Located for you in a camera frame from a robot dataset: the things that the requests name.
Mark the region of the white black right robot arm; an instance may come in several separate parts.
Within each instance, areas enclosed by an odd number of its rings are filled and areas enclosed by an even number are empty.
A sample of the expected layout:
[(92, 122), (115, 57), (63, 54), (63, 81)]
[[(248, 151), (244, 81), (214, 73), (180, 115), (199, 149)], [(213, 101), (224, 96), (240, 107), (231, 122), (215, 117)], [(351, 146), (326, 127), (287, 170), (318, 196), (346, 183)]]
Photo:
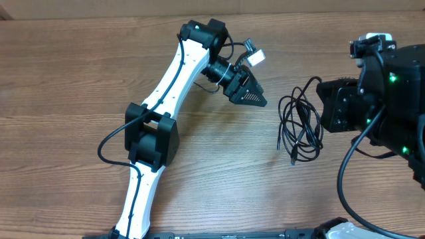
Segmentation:
[(322, 82), (322, 126), (330, 133), (365, 131), (371, 144), (408, 161), (424, 184), (424, 45), (402, 48), (354, 46), (361, 59), (358, 78)]

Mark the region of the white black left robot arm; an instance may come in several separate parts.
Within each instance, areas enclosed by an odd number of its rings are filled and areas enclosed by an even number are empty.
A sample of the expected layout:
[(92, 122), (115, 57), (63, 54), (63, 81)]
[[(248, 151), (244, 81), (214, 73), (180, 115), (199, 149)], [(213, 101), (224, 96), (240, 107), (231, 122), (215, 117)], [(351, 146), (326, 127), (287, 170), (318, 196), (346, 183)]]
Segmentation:
[(225, 23), (191, 20), (177, 33), (175, 56), (154, 91), (141, 103), (131, 103), (125, 112), (124, 147), (128, 152), (129, 185), (122, 215), (108, 238), (146, 238), (151, 207), (159, 179), (179, 148), (177, 116), (200, 74), (223, 90), (236, 105), (264, 107), (263, 89), (251, 68), (265, 60), (263, 50), (250, 39), (235, 63), (220, 56), (225, 46), (235, 46)]

